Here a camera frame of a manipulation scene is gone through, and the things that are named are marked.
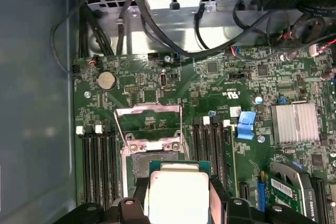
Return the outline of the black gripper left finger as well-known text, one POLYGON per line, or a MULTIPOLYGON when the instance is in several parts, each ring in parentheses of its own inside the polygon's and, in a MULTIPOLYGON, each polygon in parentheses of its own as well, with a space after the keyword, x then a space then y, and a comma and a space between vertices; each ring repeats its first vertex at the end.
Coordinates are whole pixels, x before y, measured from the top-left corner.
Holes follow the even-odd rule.
POLYGON ((70 223, 149 223, 144 213, 145 193, 149 179, 139 178, 136 181, 133 197, 122 198, 116 206, 105 210, 100 204, 88 202, 69 213, 70 223))

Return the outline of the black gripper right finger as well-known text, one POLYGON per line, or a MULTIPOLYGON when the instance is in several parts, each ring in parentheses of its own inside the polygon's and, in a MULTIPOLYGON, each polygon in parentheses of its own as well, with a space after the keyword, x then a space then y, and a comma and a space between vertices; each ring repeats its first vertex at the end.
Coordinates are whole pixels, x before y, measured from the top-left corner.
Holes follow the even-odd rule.
POLYGON ((218 176, 209 179, 209 211, 212 223, 314 223, 285 205, 268 205, 260 211, 244 199, 230 198, 218 176))

